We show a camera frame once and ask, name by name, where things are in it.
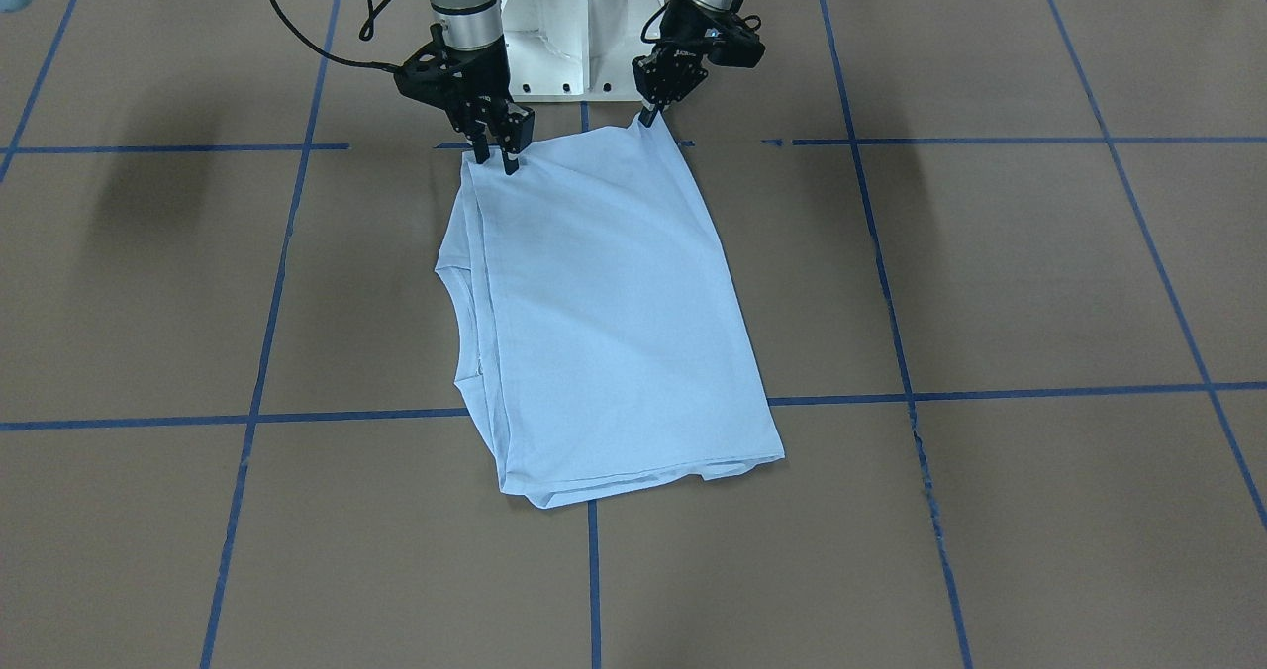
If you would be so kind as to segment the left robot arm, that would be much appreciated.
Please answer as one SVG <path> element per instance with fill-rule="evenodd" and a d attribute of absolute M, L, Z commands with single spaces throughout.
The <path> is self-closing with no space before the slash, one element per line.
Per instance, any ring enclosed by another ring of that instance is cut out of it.
<path fill-rule="evenodd" d="M 665 0 L 642 24 L 647 54 L 631 61 L 641 98 L 639 123 L 650 128 L 710 77 L 707 65 L 755 68 L 765 54 L 761 19 L 742 15 L 745 0 Z"/>

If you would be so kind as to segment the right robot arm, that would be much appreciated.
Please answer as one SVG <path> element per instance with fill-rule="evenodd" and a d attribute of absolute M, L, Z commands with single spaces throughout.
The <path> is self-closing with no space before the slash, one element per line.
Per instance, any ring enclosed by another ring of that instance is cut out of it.
<path fill-rule="evenodd" d="M 499 0 L 430 0 L 431 41 L 400 65 L 359 61 L 359 68 L 392 73 L 404 98 L 443 110 L 449 124 L 485 163 L 500 150 L 506 174 L 533 142 L 535 114 L 511 92 L 511 56 Z"/>

